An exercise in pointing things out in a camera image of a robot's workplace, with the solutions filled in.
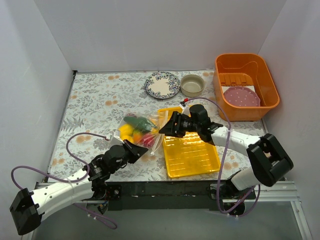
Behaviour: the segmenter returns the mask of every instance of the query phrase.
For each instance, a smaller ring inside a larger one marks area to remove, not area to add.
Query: green vegetable
[[[127,124],[130,124],[135,130],[139,130],[143,134],[149,133],[152,129],[157,128],[149,119],[140,116],[125,116],[123,119]]]

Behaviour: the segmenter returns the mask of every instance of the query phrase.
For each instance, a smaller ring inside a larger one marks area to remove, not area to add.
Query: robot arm
[[[196,104],[182,112],[190,113],[190,116],[173,112],[159,133],[182,138],[186,132],[197,132],[206,143],[226,146],[228,128],[211,122],[203,105]],[[259,184],[271,187],[294,166],[276,137],[269,133],[252,136],[232,130],[228,148],[247,156],[251,167],[236,172],[221,186],[220,191],[226,197],[237,196],[241,191]]]
[[[147,151],[145,147],[124,140],[96,156],[89,163],[88,176],[81,181],[71,182],[82,178],[87,166],[65,178],[69,182],[57,182],[30,192],[27,188],[20,190],[10,206],[18,234],[35,230],[47,217],[78,201],[104,198],[109,190],[105,181],[110,175],[128,163],[134,164]]]

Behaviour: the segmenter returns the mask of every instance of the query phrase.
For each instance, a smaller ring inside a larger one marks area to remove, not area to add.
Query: plastic bag
[[[122,140],[145,147],[154,155],[161,146],[163,134],[159,130],[168,121],[165,116],[128,112],[122,119],[118,131]]]

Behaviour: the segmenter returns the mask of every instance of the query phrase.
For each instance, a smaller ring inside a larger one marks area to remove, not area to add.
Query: ceramic bowl
[[[197,75],[186,75],[181,79],[181,91],[187,97],[199,96],[205,88],[205,81]]]

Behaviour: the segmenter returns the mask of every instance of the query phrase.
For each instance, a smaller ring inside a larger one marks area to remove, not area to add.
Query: table surface
[[[169,71],[181,79],[188,74],[201,76],[206,82],[202,97],[215,99],[213,88],[213,70]],[[144,83],[152,72],[121,72],[121,73],[79,73],[75,76],[70,92],[65,115],[58,134],[55,150],[50,161],[48,172],[59,178],[66,178],[83,167],[66,151],[66,142],[74,134],[80,132],[97,133],[111,136],[118,128],[125,113],[157,115],[158,109],[172,108],[179,105],[185,96],[181,91],[166,100],[157,100],[144,90]],[[217,107],[205,100],[195,100],[205,106],[212,121],[227,125],[219,117]],[[233,122],[232,128],[250,135],[264,135],[262,121]],[[96,155],[108,149],[108,142],[102,138],[82,135],[76,137],[69,145],[70,151],[90,162]],[[224,147],[217,147],[221,159]],[[228,150],[224,162],[222,179],[250,166],[249,159],[232,150]],[[218,173],[201,174],[180,178],[169,178],[163,148],[160,147],[154,156],[145,154],[135,164],[128,164],[111,175],[110,182],[150,182],[150,181],[194,181],[216,180]]]

